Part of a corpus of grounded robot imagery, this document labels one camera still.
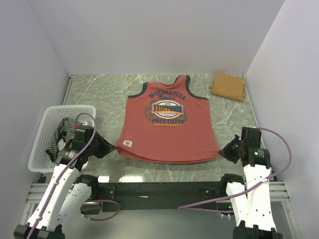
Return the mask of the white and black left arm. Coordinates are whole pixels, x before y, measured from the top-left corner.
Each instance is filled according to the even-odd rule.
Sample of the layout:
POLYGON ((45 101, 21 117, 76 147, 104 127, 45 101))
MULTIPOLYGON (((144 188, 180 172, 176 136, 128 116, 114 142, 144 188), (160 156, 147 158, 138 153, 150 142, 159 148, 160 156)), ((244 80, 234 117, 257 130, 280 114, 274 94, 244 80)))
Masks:
POLYGON ((52 178, 25 225, 17 225, 16 239, 63 239, 67 222, 86 202, 100 202, 98 178, 81 174, 94 155, 103 158, 115 148, 91 126, 79 127, 74 138, 58 152, 52 178))

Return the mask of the tan tank top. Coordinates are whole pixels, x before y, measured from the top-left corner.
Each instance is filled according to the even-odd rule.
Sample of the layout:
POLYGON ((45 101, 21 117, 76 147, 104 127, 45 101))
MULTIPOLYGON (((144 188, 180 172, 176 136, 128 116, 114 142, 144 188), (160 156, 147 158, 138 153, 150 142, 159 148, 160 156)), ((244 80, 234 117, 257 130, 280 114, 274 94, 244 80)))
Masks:
POLYGON ((210 86, 210 93, 215 96, 242 102, 245 95, 244 78, 216 72, 214 82, 210 86))

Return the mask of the red printed tank top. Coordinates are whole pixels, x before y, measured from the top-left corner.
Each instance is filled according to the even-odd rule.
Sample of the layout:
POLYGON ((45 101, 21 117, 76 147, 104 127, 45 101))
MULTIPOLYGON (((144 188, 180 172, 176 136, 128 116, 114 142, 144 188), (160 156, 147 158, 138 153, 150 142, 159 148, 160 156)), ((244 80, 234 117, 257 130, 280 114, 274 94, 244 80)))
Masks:
POLYGON ((124 126, 115 146, 126 158, 163 163, 193 164, 218 156, 209 101, 189 88, 190 76, 172 84, 146 82, 126 101, 124 126))

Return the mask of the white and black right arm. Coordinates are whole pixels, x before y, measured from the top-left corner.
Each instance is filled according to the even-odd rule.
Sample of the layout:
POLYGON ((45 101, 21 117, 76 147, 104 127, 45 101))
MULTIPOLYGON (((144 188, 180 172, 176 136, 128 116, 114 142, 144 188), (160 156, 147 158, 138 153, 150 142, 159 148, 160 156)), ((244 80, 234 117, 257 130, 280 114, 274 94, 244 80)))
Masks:
POLYGON ((219 152, 233 163, 241 161, 244 176, 225 174, 219 186, 219 194, 232 204, 236 227, 235 239, 282 239, 276 229, 270 200, 270 153, 261 148, 261 132, 244 131, 235 135, 219 152))

